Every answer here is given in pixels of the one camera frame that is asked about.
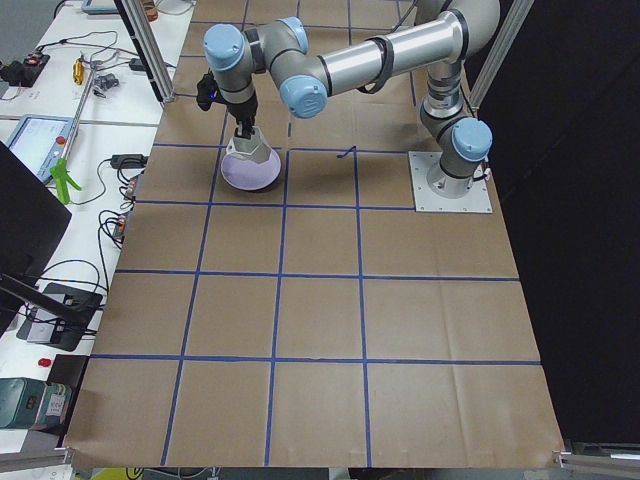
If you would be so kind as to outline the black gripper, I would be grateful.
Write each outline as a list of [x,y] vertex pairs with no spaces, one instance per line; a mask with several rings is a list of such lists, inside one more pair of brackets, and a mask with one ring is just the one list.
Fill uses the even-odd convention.
[[236,120],[236,137],[250,139],[254,135],[257,109],[258,99],[256,94],[241,103],[227,102],[227,110]]

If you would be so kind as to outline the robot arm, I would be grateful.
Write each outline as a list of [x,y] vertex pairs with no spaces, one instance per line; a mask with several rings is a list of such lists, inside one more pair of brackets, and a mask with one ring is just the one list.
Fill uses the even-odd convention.
[[255,124],[256,74],[269,73],[287,110],[299,119],[318,115],[330,97],[351,90],[373,95],[392,77],[427,70],[427,94],[419,108],[422,124],[442,150],[428,174],[431,189],[461,198],[491,149],[488,125],[463,112],[464,60],[493,36],[497,1],[419,1],[414,26],[377,35],[331,53],[311,56],[301,20],[278,19],[246,31],[216,24],[203,39],[208,72],[197,84],[197,103],[207,111],[223,104],[236,129],[221,161],[231,187],[259,191],[275,182],[281,161]]

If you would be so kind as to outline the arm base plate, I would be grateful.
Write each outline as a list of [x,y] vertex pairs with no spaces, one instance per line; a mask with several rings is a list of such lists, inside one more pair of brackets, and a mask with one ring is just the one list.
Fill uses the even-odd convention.
[[491,214],[487,182],[478,166],[467,179],[447,175],[440,165],[441,152],[409,151],[408,159],[418,213]]

